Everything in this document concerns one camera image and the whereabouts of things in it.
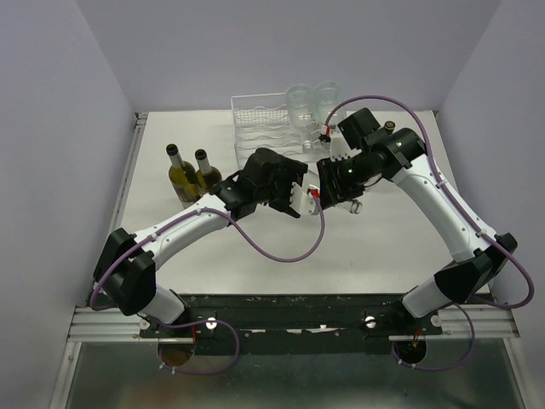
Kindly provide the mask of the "clear tall bottle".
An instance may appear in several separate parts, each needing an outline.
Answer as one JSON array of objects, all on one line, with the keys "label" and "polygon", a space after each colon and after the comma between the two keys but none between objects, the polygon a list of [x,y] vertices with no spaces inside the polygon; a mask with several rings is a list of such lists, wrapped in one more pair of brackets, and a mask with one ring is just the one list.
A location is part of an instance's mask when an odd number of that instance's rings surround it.
[{"label": "clear tall bottle", "polygon": [[[304,176],[304,182],[307,184],[307,191],[314,197],[322,198],[320,190],[320,181],[318,174],[312,170],[309,170]],[[336,208],[339,210],[344,210],[350,214],[357,215],[362,210],[362,203],[358,199],[349,199],[337,204],[332,204],[329,207],[323,207],[324,210],[327,208]]]}]

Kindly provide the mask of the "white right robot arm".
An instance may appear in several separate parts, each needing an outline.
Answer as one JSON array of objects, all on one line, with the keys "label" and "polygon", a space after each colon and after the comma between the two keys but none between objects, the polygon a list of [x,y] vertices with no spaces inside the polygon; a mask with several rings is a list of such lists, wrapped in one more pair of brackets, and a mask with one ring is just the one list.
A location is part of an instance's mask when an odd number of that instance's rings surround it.
[{"label": "white right robot arm", "polygon": [[497,276],[518,246],[512,234],[497,234],[434,174],[436,164],[414,130],[390,130],[367,108],[335,126],[330,157],[317,168],[322,208],[362,196],[366,182],[379,176],[404,191],[445,242],[451,262],[406,293],[392,312],[393,327],[401,333],[412,333],[437,308],[466,302]]}]

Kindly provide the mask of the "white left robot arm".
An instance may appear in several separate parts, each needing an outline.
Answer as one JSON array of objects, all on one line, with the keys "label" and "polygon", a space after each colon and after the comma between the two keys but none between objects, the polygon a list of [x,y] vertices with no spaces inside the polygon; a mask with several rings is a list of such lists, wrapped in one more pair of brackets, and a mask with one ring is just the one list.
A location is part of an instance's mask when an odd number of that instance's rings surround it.
[{"label": "white left robot arm", "polygon": [[258,205],[298,217],[292,195],[300,192],[307,172],[307,164],[261,147],[241,170],[216,183],[187,209],[136,233],[115,230],[94,271],[90,307],[98,309],[98,296],[105,292],[124,315],[150,317],[168,335],[182,335],[189,324],[186,306],[173,291],[158,285],[157,271],[204,236],[251,215]]}]

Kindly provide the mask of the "round clear bottle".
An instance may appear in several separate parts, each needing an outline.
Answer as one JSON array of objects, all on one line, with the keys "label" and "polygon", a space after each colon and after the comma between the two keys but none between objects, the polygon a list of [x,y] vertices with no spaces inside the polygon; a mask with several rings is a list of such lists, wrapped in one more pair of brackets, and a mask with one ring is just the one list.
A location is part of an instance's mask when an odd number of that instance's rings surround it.
[{"label": "round clear bottle", "polygon": [[286,91],[286,107],[289,114],[290,127],[301,138],[301,149],[304,153],[313,150],[314,119],[313,87],[307,84],[297,84]]},{"label": "round clear bottle", "polygon": [[322,125],[330,112],[341,103],[341,91],[338,83],[327,81],[314,87],[315,114],[317,122]]}]

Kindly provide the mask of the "dark wine bottle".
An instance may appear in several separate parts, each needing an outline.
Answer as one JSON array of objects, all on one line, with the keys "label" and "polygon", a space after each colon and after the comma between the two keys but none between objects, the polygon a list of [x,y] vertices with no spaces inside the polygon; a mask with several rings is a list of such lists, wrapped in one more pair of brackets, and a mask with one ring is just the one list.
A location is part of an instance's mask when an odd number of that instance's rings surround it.
[{"label": "dark wine bottle", "polygon": [[198,181],[198,193],[202,198],[209,190],[220,183],[223,178],[220,171],[209,162],[208,154],[202,148],[194,153],[198,165],[196,177]]}]

